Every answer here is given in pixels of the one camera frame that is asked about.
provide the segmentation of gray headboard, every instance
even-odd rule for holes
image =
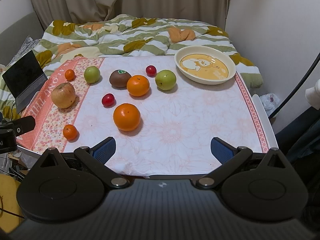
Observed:
[[[0,33],[0,64],[7,65],[10,62],[28,35],[36,40],[42,38],[43,33],[35,12],[12,24]]]

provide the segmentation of blue gripper pad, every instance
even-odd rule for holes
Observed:
[[[224,164],[234,156],[234,152],[217,141],[215,138],[211,140],[211,153],[216,159]]]
[[[105,164],[116,152],[116,140],[112,138],[111,140],[107,140],[105,143],[103,141],[92,150],[92,156],[99,162]]]

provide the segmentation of tangerine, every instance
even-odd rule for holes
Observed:
[[[66,80],[71,81],[75,78],[76,74],[72,69],[68,69],[64,74]]]
[[[113,112],[113,121],[115,125],[122,131],[133,131],[140,123],[140,112],[138,108],[132,104],[119,105]]]
[[[72,125],[72,124],[67,124],[64,128],[63,128],[63,136],[67,139],[67,140],[73,140],[77,137],[78,135],[78,130],[77,128]]]
[[[141,97],[145,95],[146,93],[148,93],[149,88],[149,80],[141,75],[135,75],[131,77],[127,82],[128,92],[135,97]]]

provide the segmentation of bowl rim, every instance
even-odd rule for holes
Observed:
[[[196,79],[200,79],[200,80],[203,80],[203,81],[209,81],[209,82],[226,82],[228,80],[230,80],[231,78],[233,78],[235,75],[236,75],[236,64],[233,62],[233,60],[228,57],[230,59],[230,63],[234,66],[234,74],[233,75],[230,75],[228,76],[227,78],[224,78],[224,79],[219,79],[219,80],[212,80],[212,79],[205,79],[205,78],[201,78],[201,77],[197,77],[197,76],[194,76],[192,75],[191,73],[185,71],[183,68],[180,67],[180,64],[177,62],[177,54],[187,48],[190,48],[190,47],[193,47],[193,48],[206,48],[206,49],[209,49],[209,50],[213,50],[215,52],[218,52],[219,54],[225,56],[225,57],[228,57],[227,55],[225,55],[223,52],[221,52],[220,50],[217,50],[217,49],[214,49],[214,48],[211,48],[211,47],[207,47],[207,46],[186,46],[186,47],[183,47],[181,49],[179,49],[175,54],[174,54],[174,61],[175,61],[175,64],[176,66],[181,70],[183,71],[183,73],[187,74],[187,75],[190,75]]]

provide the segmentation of white wall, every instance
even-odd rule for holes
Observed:
[[[258,94],[284,100],[320,52],[320,0],[230,0],[226,31],[237,50],[260,69],[264,85]],[[279,112],[279,132],[309,105],[305,89],[320,78],[320,65]]]
[[[31,12],[31,0],[0,0],[0,33]]]

